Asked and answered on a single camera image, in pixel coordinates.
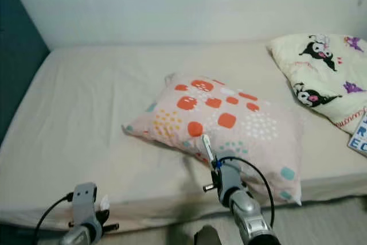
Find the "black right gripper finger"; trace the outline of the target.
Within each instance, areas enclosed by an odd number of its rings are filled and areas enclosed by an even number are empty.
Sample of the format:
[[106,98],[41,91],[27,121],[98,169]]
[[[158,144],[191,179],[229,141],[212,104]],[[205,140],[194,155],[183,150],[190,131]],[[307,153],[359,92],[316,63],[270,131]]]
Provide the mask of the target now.
[[217,155],[212,150],[212,141],[210,140],[209,135],[204,134],[201,137],[202,143],[204,144],[205,153],[209,159],[208,163],[210,168],[217,167]]

